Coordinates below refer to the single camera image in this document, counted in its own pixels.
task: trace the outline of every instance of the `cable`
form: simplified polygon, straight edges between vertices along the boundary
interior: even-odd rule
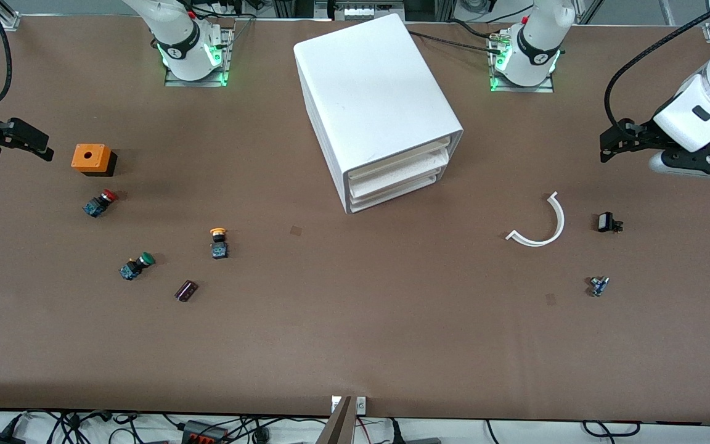
[[[481,37],[482,39],[488,39],[488,38],[489,38],[489,34],[479,33],[479,31],[476,31],[475,29],[470,28],[470,25],[468,25],[467,23],[465,23],[465,22],[463,22],[462,20],[459,20],[459,19],[457,19],[457,18],[452,18],[452,19],[448,20],[448,23],[458,23],[458,24],[461,25],[464,29],[467,29],[468,33],[473,34],[473,36]]]
[[[405,444],[404,437],[402,436],[402,429],[399,427],[399,422],[395,418],[390,418],[392,424],[394,424],[394,444]]]
[[[127,432],[127,433],[130,433],[130,435],[133,436],[133,444],[137,444],[137,443],[138,443],[138,441],[136,441],[136,436],[133,435],[133,432],[130,432],[130,429],[129,429],[129,428],[127,428],[127,427],[120,427],[120,428],[114,430],[113,432],[111,432],[111,435],[109,435],[109,444],[111,444],[111,439],[113,439],[113,436],[116,435],[117,432]]]
[[[62,421],[65,419],[65,414],[62,413],[59,417],[57,417],[57,422],[54,423],[54,428],[51,429],[51,434],[48,435],[48,439],[46,440],[46,444],[53,444],[54,442],[54,433],[56,433],[57,428],[59,428],[59,424],[62,424]]]
[[[120,416],[126,417],[126,419],[119,419]],[[130,424],[130,422],[133,422],[136,420],[136,418],[139,417],[138,413],[120,413],[119,415],[116,415],[113,417],[113,421],[116,422],[117,424],[124,426],[125,424]]]
[[[217,18],[231,18],[231,17],[251,17],[253,19],[256,19],[256,15],[254,14],[248,14],[248,12],[243,12],[242,14],[218,14],[215,11],[208,11],[206,9],[201,9],[199,6],[194,6],[191,5],[191,9],[194,11],[194,14],[197,15],[199,18],[207,18],[207,17],[217,17]],[[206,14],[205,16],[200,16],[197,14],[197,12],[201,12],[201,14]]]
[[[240,34],[244,33],[245,30],[248,29],[248,26],[251,25],[251,22],[254,22],[255,20],[256,20],[256,16],[253,16],[253,17],[249,17],[248,20],[245,21],[245,25],[243,25],[243,28],[240,29],[240,31],[238,31],[237,34],[234,35],[234,38],[232,39],[233,45],[234,45],[234,42],[237,42],[237,39],[240,37]]]
[[[588,424],[599,424],[599,427],[604,430],[604,433],[595,433],[591,432],[591,429],[588,428]],[[593,436],[594,438],[609,438],[610,439],[610,444],[615,444],[615,438],[629,438],[629,436],[634,436],[638,433],[640,433],[640,423],[639,422],[632,422],[636,426],[634,430],[631,432],[626,432],[626,433],[612,433],[606,426],[604,425],[604,422],[601,421],[595,421],[594,419],[586,419],[585,421],[582,422],[582,428],[586,430],[586,433],[588,435]]]
[[[688,22],[686,25],[683,25],[681,28],[676,29],[676,31],[673,31],[670,34],[667,34],[667,36],[662,37],[662,39],[653,45],[651,45],[648,48],[645,48],[644,51],[641,53],[637,54],[637,56],[634,59],[631,59],[628,63],[623,65],[618,72],[612,76],[612,79],[610,79],[610,82],[606,85],[606,89],[604,90],[604,112],[606,112],[606,117],[610,119],[610,123],[612,126],[615,128],[619,129],[623,135],[629,138],[629,140],[642,140],[642,138],[637,137],[636,134],[629,134],[626,129],[620,127],[618,122],[615,120],[615,116],[612,113],[612,107],[610,105],[610,95],[612,94],[612,88],[615,86],[615,83],[618,82],[618,79],[623,76],[623,74],[629,70],[629,68],[633,67],[634,65],[637,64],[637,62],[640,62],[640,60],[644,59],[645,56],[648,54],[651,54],[653,51],[656,51],[662,45],[665,45],[665,43],[673,40],[674,38],[680,36],[681,34],[685,33],[686,31],[690,30],[691,28],[694,28],[697,26],[699,23],[701,23],[703,20],[707,20],[710,18],[710,11],[708,11],[706,14],[703,14],[699,16],[698,18],[692,20],[692,22]]]
[[[2,20],[0,20],[0,37],[2,37],[2,46],[5,49],[5,65],[6,65],[6,75],[5,84],[0,91],[0,102],[5,98],[9,92],[10,84],[12,83],[12,54],[9,49],[9,40],[7,39],[7,33],[5,33],[5,28],[2,26]]]
[[[287,419],[288,421],[293,421],[293,422],[314,421],[314,422],[319,422],[320,424],[323,424],[323,425],[327,424],[327,422],[322,421],[321,419],[316,419],[316,418],[282,418],[282,419]],[[378,424],[378,422],[367,421],[367,425],[369,425],[369,424]]]
[[[507,17],[515,16],[516,14],[522,14],[522,12],[527,11],[527,10],[530,9],[530,8],[533,8],[534,5],[535,5],[535,3],[533,3],[533,5],[530,5],[530,6],[525,6],[524,8],[520,9],[519,11],[511,12],[511,14],[505,14],[504,16],[500,16],[500,17],[497,17],[497,18],[493,18],[493,19],[491,19],[491,20],[487,20],[487,22],[484,22],[484,24],[486,24],[486,23],[495,23],[497,20],[502,20],[502,19],[507,18]]]
[[[491,20],[487,20],[487,22],[482,22],[482,23],[484,23],[484,24],[486,24],[486,23],[495,23],[497,20],[502,20],[502,19],[507,18],[507,17],[515,16],[516,14],[521,14],[522,12],[527,11],[527,10],[530,9],[530,8],[533,8],[534,5],[535,5],[535,3],[534,3],[533,5],[530,5],[530,6],[525,6],[524,8],[520,9],[519,11],[511,12],[511,14],[505,14],[504,16],[500,16],[500,17],[497,17],[497,18],[493,18],[493,19],[491,19]],[[479,16],[476,17],[476,18],[471,18],[470,20],[467,20],[467,22],[473,23],[473,22],[475,22],[476,20],[478,20],[479,18],[484,17],[484,16],[487,15],[487,14],[489,14],[489,12],[484,12],[483,14],[479,15]]]
[[[474,45],[468,45],[468,44],[465,44],[465,43],[452,42],[452,41],[450,41],[450,40],[441,39],[440,37],[427,36],[426,34],[416,33],[416,31],[409,31],[409,30],[408,30],[408,33],[412,34],[412,36],[421,37],[422,39],[430,39],[430,40],[434,40],[434,41],[436,41],[436,42],[442,42],[442,43],[445,43],[445,44],[448,44],[448,45],[452,45],[452,46],[456,46],[456,47],[464,47],[464,48],[473,49],[473,50],[476,50],[476,51],[489,52],[489,53],[491,53],[491,54],[500,54],[500,51],[498,51],[498,50],[496,50],[496,49],[490,49],[490,48],[485,48],[485,47],[476,47],[476,46],[474,46]]]
[[[495,444],[500,444],[500,442],[498,441],[498,438],[495,438],[495,432],[492,429],[491,422],[489,421],[489,419],[485,419],[485,421],[487,422],[487,428],[489,430],[489,436],[490,436],[490,438],[492,438],[492,442],[494,442]]]
[[[177,430],[180,430],[180,422],[174,422],[174,421],[172,421],[171,418],[169,418],[169,416],[166,415],[166,413],[161,413],[161,415],[162,415],[164,418],[166,418],[166,421],[171,422],[171,425],[177,427]]]
[[[369,431],[366,430],[366,424],[363,424],[363,419],[358,418],[358,422],[361,424],[361,430],[363,430],[363,434],[366,435],[366,444],[372,444],[372,439],[369,438]]]
[[[136,439],[136,441],[139,442],[139,444],[144,444],[144,439],[141,439],[141,436],[139,436],[139,433],[136,432],[136,425],[133,424],[133,421],[130,421],[130,430],[133,432],[133,438]]]

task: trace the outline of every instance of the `small connector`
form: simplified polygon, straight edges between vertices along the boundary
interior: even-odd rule
[[[609,211],[606,213],[599,214],[599,224],[597,226],[599,233],[606,233],[608,231],[614,231],[620,233],[623,231],[623,222],[620,220],[615,220],[612,213]]]

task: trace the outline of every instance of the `floor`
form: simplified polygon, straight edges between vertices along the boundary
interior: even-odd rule
[[[7,426],[19,411],[0,411],[0,432]],[[237,422],[235,416],[186,416],[170,415],[174,422],[200,421],[205,424],[217,422]],[[363,418],[366,432],[369,433],[367,441],[365,433],[360,427],[355,430],[353,444],[369,444],[391,442],[394,438],[391,421],[384,418]],[[45,442],[56,424],[46,413],[28,413],[22,417],[16,427],[16,438],[25,439],[26,442]],[[157,414],[144,414],[133,422],[139,438],[143,442],[180,442],[181,432],[170,424],[166,418]],[[478,419],[398,419],[398,424],[406,441],[438,438],[442,444],[493,444],[488,435],[486,421]],[[597,444],[606,442],[588,435],[581,422],[550,422],[550,421],[490,421],[493,433],[499,444],[519,444],[532,442],[533,444]],[[634,429],[633,424],[605,424],[613,433],[626,433]],[[269,427],[270,444],[299,444],[316,442],[321,433],[323,424],[314,421],[280,421]],[[127,427],[114,424],[113,421],[102,422],[93,419],[85,422],[81,431],[93,444],[110,442],[110,444],[131,444],[135,442],[129,432],[117,432],[110,439],[111,434],[118,428]],[[597,424],[589,424],[592,432],[602,433]],[[62,430],[54,436],[54,442],[62,442]],[[667,425],[667,424],[642,424],[640,432],[627,438],[616,438],[617,444],[710,444],[710,426]],[[238,444],[249,444],[245,438]]]
[[[134,14],[121,0],[8,0],[22,14]],[[704,0],[669,0],[676,25],[682,25],[705,11]],[[485,22],[529,5],[529,0],[499,0],[490,14],[474,14],[457,3],[454,16],[462,20]],[[517,22],[521,14],[506,22]],[[606,0],[592,21],[593,25],[664,25],[659,3],[654,0]]]

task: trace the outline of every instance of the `black cable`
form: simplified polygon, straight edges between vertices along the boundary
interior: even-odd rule
[[[164,419],[166,419],[166,421],[169,421],[171,425],[177,427],[177,430],[181,430],[181,428],[180,428],[180,422],[174,422],[174,421],[172,421],[171,418],[169,418],[169,416],[166,415],[166,413],[161,413],[161,415],[163,416]]]
[[[124,416],[126,419],[119,419],[120,416]],[[135,421],[138,417],[138,413],[120,413],[119,415],[113,417],[113,421],[121,426],[124,426],[125,424],[130,424],[130,422]]]
[[[323,425],[327,424],[327,422],[322,421],[321,419],[316,419],[316,418],[282,418],[282,419],[287,419],[288,421],[294,421],[294,422],[314,421],[314,422],[319,422],[320,424],[323,424]],[[379,422],[364,421],[364,424],[366,424],[366,425],[379,424]]]
[[[645,56],[648,54],[651,54],[653,51],[656,51],[660,47],[662,47],[663,44],[673,40],[674,38],[680,36],[681,34],[685,33],[686,31],[690,30],[691,28],[694,28],[697,26],[699,23],[703,22],[704,20],[707,20],[710,18],[710,11],[708,11],[706,14],[703,14],[699,16],[698,18],[692,20],[692,22],[688,22],[686,25],[683,25],[681,28],[676,29],[676,31],[673,31],[670,34],[667,34],[667,36],[662,37],[662,39],[653,45],[651,45],[648,48],[645,48],[644,51],[641,53],[637,54],[637,56],[634,59],[631,59],[628,63],[623,65],[618,72],[612,76],[612,79],[610,79],[610,82],[606,85],[606,89],[604,90],[604,110],[606,112],[606,117],[610,119],[610,123],[612,126],[615,128],[619,129],[623,135],[629,138],[629,140],[642,140],[640,137],[637,137],[636,134],[629,134],[626,129],[620,127],[618,122],[615,120],[615,116],[612,113],[612,107],[610,105],[610,95],[612,94],[612,88],[615,86],[615,83],[618,82],[618,79],[623,76],[623,74],[629,70],[629,68],[633,67],[634,65],[637,64],[637,62],[640,62],[640,60],[644,59]]]
[[[588,428],[588,424],[599,424],[599,427],[604,430],[604,433],[595,433],[591,432],[591,429]],[[588,435],[593,436],[594,438],[609,438],[610,439],[610,444],[615,444],[615,438],[629,438],[629,436],[634,436],[638,433],[640,433],[640,423],[639,422],[631,422],[631,424],[635,425],[635,429],[631,430],[631,432],[626,432],[626,433],[612,433],[606,426],[604,425],[604,422],[601,421],[595,421],[594,419],[586,419],[585,421],[582,422],[582,428],[586,430],[586,433]]]
[[[473,49],[476,51],[489,52],[491,54],[500,54],[500,51],[498,51],[496,49],[490,49],[490,48],[485,48],[485,47],[476,47],[474,45],[468,45],[466,43],[452,42],[450,40],[441,39],[440,37],[427,36],[426,34],[416,33],[416,31],[409,31],[408,30],[408,33],[412,34],[412,36],[418,36],[418,37],[422,37],[423,39],[430,39],[430,40],[434,40],[436,42],[445,43],[445,44],[453,45],[456,47],[464,47],[464,48]]]
[[[491,421],[489,419],[486,419],[486,421],[487,421],[487,428],[489,430],[489,436],[490,436],[490,438],[492,438],[492,442],[495,442],[495,444],[500,444],[500,442],[498,441],[498,438],[495,438],[495,432],[492,429]]]
[[[399,427],[399,422],[395,418],[389,418],[394,425],[394,444],[405,444],[402,436],[402,428]]]
[[[242,14],[218,14],[215,11],[208,11],[206,9],[201,9],[199,6],[191,5],[191,9],[194,12],[194,14],[197,15],[199,18],[207,18],[207,17],[217,17],[217,18],[231,18],[231,17],[251,17],[256,19],[256,15],[254,14],[248,14],[248,12],[243,12]],[[205,16],[200,16],[197,14],[197,12],[201,12],[201,14],[206,14]]]
[[[133,424],[133,421],[130,421],[130,430],[133,432],[133,438],[136,439],[136,441],[139,442],[139,444],[144,444],[144,439],[141,439],[141,436],[139,436],[139,433],[136,432],[136,425]]]
[[[9,441],[9,439],[15,435],[15,427],[18,427],[18,421],[22,416],[23,413],[18,413],[15,418],[12,418],[4,430],[2,430],[2,433],[0,433],[0,437],[5,439],[5,441]]]
[[[0,102],[5,98],[9,92],[10,84],[12,83],[12,54],[9,49],[9,40],[7,39],[7,33],[5,33],[5,28],[2,26],[2,20],[0,20],[0,37],[2,37],[2,46],[5,49],[5,63],[6,63],[6,75],[5,84],[0,91]]]
[[[448,20],[448,23],[456,23],[457,25],[461,25],[462,28],[467,29],[468,33],[473,34],[473,36],[481,37],[482,39],[489,38],[489,34],[479,33],[479,31],[476,31],[475,29],[470,28],[470,25],[468,25],[467,23],[465,23],[462,20],[459,20],[457,18],[452,18],[452,19]]]
[[[65,420],[65,414],[62,413],[57,417],[57,422],[54,423],[54,428],[51,429],[51,434],[48,435],[48,439],[46,441],[46,444],[53,444],[54,442],[54,433],[56,433],[57,428],[59,428],[59,424],[62,424],[62,422]]]
[[[486,24],[486,23],[495,23],[497,20],[502,20],[502,19],[504,19],[504,18],[511,17],[511,16],[513,16],[513,15],[516,15],[516,14],[521,14],[522,12],[527,11],[527,10],[530,9],[530,8],[533,8],[533,5],[525,6],[525,8],[522,8],[522,9],[520,9],[519,11],[511,12],[511,14],[505,14],[504,16],[500,16],[500,17],[497,17],[497,18],[493,18],[493,19],[487,20],[487,22],[483,22],[483,23],[484,23],[484,24]]]
[[[113,439],[113,436],[116,435],[117,432],[127,432],[127,433],[130,433],[130,435],[133,436],[133,444],[137,444],[137,443],[138,443],[138,441],[136,441],[136,436],[133,435],[133,432],[130,432],[130,429],[129,429],[129,428],[127,428],[127,427],[120,427],[120,428],[114,430],[113,432],[111,432],[111,435],[109,435],[109,444],[111,444],[111,440]]]

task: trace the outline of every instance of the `brown table surface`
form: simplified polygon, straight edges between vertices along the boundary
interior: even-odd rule
[[[0,407],[324,415],[352,393],[372,416],[710,421],[710,180],[653,173],[651,152],[599,162],[606,82],[668,29],[572,29],[554,94],[490,93],[483,54],[417,40],[462,143],[437,185],[348,216],[292,51],[343,26],[252,23],[226,88],[163,87],[139,18],[9,35],[0,118],[56,155],[0,159]],[[699,31],[674,40],[622,79],[616,115],[648,118],[709,56]],[[115,149],[115,177],[71,169],[79,142]],[[105,187],[124,199],[86,216]],[[505,240],[552,233],[552,191],[563,235]],[[604,211],[622,234],[594,230]],[[144,250],[157,265],[122,280]]]

